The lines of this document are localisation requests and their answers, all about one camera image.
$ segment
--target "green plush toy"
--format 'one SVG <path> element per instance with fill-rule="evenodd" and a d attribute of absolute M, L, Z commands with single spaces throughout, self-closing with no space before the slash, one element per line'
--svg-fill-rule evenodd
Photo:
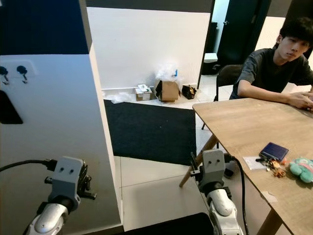
<path fill-rule="evenodd" d="M 305 183 L 313 182 L 313 161 L 307 158 L 297 158 L 290 163 L 290 170 L 300 176 Z"/>

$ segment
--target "table leg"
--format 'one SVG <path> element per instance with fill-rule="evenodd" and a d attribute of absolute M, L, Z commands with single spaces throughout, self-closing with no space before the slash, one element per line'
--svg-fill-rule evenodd
<path fill-rule="evenodd" d="M 281 218 L 271 209 L 257 235 L 275 235 L 282 223 Z"/>
<path fill-rule="evenodd" d="M 200 153 L 196 157 L 196 164 L 197 166 L 200 166 L 202 162 L 202 152 L 212 149 L 216 143 L 218 142 L 218 139 L 215 137 L 215 135 L 212 135 L 211 138 L 208 140 L 208 142 L 204 145 Z M 190 171 L 192 171 L 192 167 L 190 166 L 187 173 L 185 174 L 184 178 L 182 179 L 181 183 L 179 184 L 179 187 L 183 187 L 183 185 L 187 182 L 187 180 L 190 178 Z"/>

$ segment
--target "man's hand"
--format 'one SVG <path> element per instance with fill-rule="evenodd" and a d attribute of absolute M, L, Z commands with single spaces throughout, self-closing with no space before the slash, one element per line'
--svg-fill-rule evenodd
<path fill-rule="evenodd" d="M 296 92 L 289 94 L 287 103 L 298 109 L 307 109 L 313 111 L 313 93 Z"/>

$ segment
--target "wooden table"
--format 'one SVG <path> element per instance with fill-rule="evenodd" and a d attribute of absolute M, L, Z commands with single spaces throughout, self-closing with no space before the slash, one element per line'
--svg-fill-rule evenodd
<path fill-rule="evenodd" d="M 283 223 L 295 235 L 313 235 L 313 185 L 305 184 L 287 170 L 285 178 L 271 172 L 251 171 L 243 160 L 258 156 L 273 142 L 289 149 L 286 158 L 313 159 L 313 113 L 292 106 L 256 99 L 238 99 L 193 105 L 213 136 L 202 150 L 219 141 L 225 150 L 239 159 L 255 188 L 268 191 L 278 202 L 268 203 L 271 211 L 258 235 L 273 235 Z M 201 153 L 197 162 L 202 161 Z M 186 173 L 180 187 L 190 177 Z"/>

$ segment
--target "black cable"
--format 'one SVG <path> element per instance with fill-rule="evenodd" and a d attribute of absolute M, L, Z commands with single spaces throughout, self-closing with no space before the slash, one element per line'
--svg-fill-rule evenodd
<path fill-rule="evenodd" d="M 235 158 L 235 157 L 232 157 L 232 159 L 238 164 L 239 166 L 239 169 L 240 169 L 240 174 L 241 174 L 241 184 L 242 184 L 242 198 L 243 198 L 243 202 L 242 202 L 242 205 L 243 205 L 243 218 L 244 218 L 244 225 L 245 225 L 245 231 L 246 231 L 246 235 L 249 235 L 249 229 L 248 229 L 248 224 L 246 222 L 246 186 L 245 186 L 245 175 L 244 175 L 244 170 L 243 170 L 243 167 L 241 166 L 240 164 L 240 161 Z"/>
<path fill-rule="evenodd" d="M 15 166 L 30 164 L 30 163 L 43 164 L 47 167 L 48 170 L 54 171 L 57 161 L 56 160 L 26 160 L 26 161 L 12 163 L 12 164 L 0 167 L 0 172 L 10 169 Z"/>

